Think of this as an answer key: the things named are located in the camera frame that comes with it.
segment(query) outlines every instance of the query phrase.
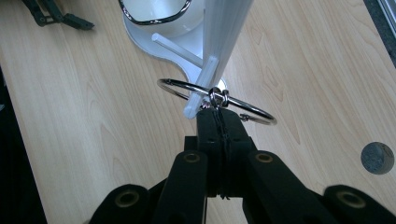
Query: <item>wooden table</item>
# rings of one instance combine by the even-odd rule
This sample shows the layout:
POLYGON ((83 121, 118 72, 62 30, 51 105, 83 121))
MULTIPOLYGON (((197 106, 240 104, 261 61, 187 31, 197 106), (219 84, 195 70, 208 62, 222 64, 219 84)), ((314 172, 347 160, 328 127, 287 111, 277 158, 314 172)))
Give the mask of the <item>wooden table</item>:
MULTIPOLYGON (((83 223, 114 188, 167 177, 196 125, 156 85, 184 75, 131 42, 116 0, 60 2, 94 30, 38 27, 21 1, 1 1, 0 63, 48 222, 83 223)), ((396 169, 361 165, 371 142, 396 152, 396 71, 361 0, 256 0, 224 78, 277 117, 247 132, 308 188, 349 185, 396 213, 396 169)), ((241 200, 207 211, 207 223, 246 222, 241 200)))

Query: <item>dark floor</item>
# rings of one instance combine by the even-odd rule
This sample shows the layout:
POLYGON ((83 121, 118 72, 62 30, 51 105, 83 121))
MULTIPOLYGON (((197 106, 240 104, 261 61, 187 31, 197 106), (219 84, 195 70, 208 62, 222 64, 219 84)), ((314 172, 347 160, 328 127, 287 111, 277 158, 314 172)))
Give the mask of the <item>dark floor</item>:
MULTIPOLYGON (((379 4, 376 0, 363 1, 396 66, 396 38, 379 4)), ((5 108, 0 111, 0 223, 47 223, 2 75, 0 108, 1 105, 5 108)))

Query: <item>silver ring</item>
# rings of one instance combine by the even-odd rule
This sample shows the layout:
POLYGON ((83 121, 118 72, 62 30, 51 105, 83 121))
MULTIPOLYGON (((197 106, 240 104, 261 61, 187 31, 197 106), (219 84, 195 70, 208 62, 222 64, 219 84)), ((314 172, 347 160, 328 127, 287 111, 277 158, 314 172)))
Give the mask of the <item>silver ring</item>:
MULTIPOLYGON (((200 86, 188 83, 188 82, 174 80, 171 78, 162 78, 162 79, 158 79, 157 84, 163 90, 168 91, 168 92, 170 92, 178 97, 181 97, 185 100, 188 100, 189 96, 187 96, 183 93, 180 93, 178 91, 175 91, 175 90, 169 88, 168 86, 176 86, 176 87, 188 90, 188 91, 194 91, 199 94, 206 95, 206 96, 210 97, 210 94, 209 94, 210 89, 206 89, 206 88, 203 88, 203 87, 200 87, 200 86)), ((259 109, 258 107, 254 106, 254 105, 250 105, 248 103, 245 103, 243 101, 240 101, 238 99, 235 99, 235 98, 229 96, 228 91, 217 92, 216 90, 213 90, 212 92, 210 92, 210 93, 212 93, 212 97, 214 96, 217 100, 221 101, 221 104, 220 104, 221 106, 227 107, 228 104, 234 105, 236 107, 239 107, 239 108, 244 109, 252 114, 259 116, 259 118, 257 118, 257 117, 252 117, 252 116, 249 116, 246 114, 241 114, 240 117, 241 117, 242 121, 253 120, 258 123, 266 124, 266 125, 277 124, 276 118, 274 118, 274 116, 259 109)))

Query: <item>key ring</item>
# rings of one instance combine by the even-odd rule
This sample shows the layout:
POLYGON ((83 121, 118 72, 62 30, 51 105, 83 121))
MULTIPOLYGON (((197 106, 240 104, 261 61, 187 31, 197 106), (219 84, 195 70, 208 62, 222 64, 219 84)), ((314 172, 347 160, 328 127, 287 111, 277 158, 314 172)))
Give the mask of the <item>key ring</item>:
POLYGON ((210 106, 213 106, 216 108, 216 107, 227 107, 228 105, 234 105, 236 107, 239 107, 239 108, 244 109, 252 114, 259 116, 259 118, 257 118, 257 117, 253 117, 253 116, 250 116, 247 114, 240 114, 240 118, 242 121, 252 120, 252 121, 255 121, 255 122, 258 122, 261 124, 266 124, 266 125, 275 125, 277 123, 276 118, 274 118, 274 116, 272 116, 271 114, 259 109, 258 107, 254 106, 254 105, 250 105, 248 103, 245 103, 243 101, 240 101, 238 99, 235 99, 235 98, 229 96, 229 93, 227 90, 221 91, 217 87, 212 88, 212 89, 207 89, 207 88, 203 88, 203 87, 200 87, 200 86, 188 83, 188 82, 174 80, 171 78, 158 79, 157 84, 163 90, 168 91, 168 92, 170 92, 178 97, 181 97, 185 100, 188 100, 189 96, 187 96, 179 91, 175 91, 172 88, 170 88, 169 86, 179 87, 184 90, 194 91, 199 94, 208 96, 210 99, 210 102, 203 102, 203 104, 201 105, 201 108, 208 108, 210 106))

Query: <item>light wood tabletop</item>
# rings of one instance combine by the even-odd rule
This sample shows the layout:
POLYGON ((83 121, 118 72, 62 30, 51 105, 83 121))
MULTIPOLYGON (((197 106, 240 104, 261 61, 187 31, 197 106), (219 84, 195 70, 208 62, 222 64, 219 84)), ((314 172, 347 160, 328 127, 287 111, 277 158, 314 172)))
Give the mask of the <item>light wood tabletop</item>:
MULTIPOLYGON (((58 2, 93 30, 0 1, 0 64, 48 222, 81 224, 114 188, 166 178, 196 123, 156 85, 183 73, 134 45, 117 0, 58 2)), ((258 149, 315 192, 349 185, 396 214, 396 169, 361 164, 371 142, 396 152, 396 71, 362 0, 256 0, 223 77, 278 120, 245 124, 258 149)), ((207 223, 246 223, 241 200, 209 199, 207 223)))

